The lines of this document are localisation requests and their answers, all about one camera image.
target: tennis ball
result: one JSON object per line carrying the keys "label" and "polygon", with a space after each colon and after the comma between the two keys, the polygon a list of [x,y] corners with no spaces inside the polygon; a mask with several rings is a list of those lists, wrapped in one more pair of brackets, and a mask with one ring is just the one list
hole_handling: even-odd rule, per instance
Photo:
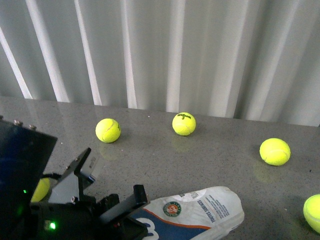
{"label": "tennis ball", "polygon": [[303,215],[310,227],[320,234],[320,194],[313,195],[305,201]]}
{"label": "tennis ball", "polygon": [[172,121],[174,131],[181,136],[188,136],[196,129],[196,119],[190,113],[181,112]]}
{"label": "tennis ball", "polygon": [[102,119],[95,127],[95,134],[104,143],[112,143],[120,136],[119,123],[111,118]]}
{"label": "tennis ball", "polygon": [[288,144],[279,138],[269,138],[260,146],[261,158],[270,165],[280,166],[290,158],[291,152]]}
{"label": "tennis ball", "polygon": [[36,186],[36,189],[31,198],[31,202],[40,202],[48,193],[50,189],[50,180],[49,178],[41,178]]}

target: curtain fold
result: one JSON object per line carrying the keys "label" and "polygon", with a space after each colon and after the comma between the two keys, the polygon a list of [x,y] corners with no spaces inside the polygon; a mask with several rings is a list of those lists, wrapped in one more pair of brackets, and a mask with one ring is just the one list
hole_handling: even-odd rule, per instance
{"label": "curtain fold", "polygon": [[320,124],[318,0],[0,6],[0,96]]}

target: speckled gray surface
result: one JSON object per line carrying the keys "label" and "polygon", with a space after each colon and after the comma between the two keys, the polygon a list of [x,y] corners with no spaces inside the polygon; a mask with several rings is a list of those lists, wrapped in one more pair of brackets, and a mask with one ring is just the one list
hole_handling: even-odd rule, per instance
{"label": "speckled gray surface", "polygon": [[[225,239],[320,239],[303,216],[304,201],[320,192],[320,128],[195,115],[197,127],[187,137],[175,134],[175,113],[0,97],[0,115],[58,137],[46,172],[63,173],[85,148],[105,165],[85,192],[120,200],[143,184],[151,199],[226,186],[238,194],[244,222]],[[95,127],[116,119],[120,138],[102,143]],[[264,163],[260,144],[281,138],[291,147],[283,166]]]}

